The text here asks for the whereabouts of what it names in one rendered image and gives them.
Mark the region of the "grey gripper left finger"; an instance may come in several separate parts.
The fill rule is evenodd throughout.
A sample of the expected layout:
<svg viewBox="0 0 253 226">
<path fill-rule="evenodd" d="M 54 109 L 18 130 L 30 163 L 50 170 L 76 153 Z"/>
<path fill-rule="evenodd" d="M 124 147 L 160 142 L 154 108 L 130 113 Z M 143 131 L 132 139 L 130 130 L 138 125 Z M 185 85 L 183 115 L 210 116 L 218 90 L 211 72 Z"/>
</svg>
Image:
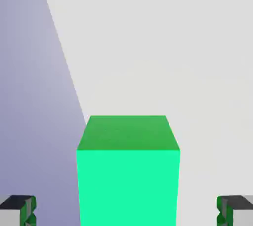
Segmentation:
<svg viewBox="0 0 253 226">
<path fill-rule="evenodd" d="M 0 226 L 37 226 L 34 196 L 0 196 Z"/>
</svg>

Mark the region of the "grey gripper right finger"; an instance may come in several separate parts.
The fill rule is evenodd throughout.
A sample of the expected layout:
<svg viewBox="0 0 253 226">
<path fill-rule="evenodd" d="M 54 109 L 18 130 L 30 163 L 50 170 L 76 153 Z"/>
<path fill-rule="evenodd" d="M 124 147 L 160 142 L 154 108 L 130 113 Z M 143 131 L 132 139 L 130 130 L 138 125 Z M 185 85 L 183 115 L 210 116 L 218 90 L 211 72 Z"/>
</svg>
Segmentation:
<svg viewBox="0 0 253 226">
<path fill-rule="evenodd" d="M 221 195 L 217 226 L 253 226 L 253 195 Z"/>
</svg>

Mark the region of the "small green cube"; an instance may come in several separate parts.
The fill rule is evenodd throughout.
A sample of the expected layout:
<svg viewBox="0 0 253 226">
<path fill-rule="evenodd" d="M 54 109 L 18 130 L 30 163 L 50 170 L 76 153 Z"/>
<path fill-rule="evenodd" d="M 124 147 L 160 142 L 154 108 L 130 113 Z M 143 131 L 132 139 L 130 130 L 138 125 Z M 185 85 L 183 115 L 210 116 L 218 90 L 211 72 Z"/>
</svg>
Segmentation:
<svg viewBox="0 0 253 226">
<path fill-rule="evenodd" d="M 81 226 L 176 226 L 179 165 L 165 116 L 91 116 L 77 148 Z"/>
</svg>

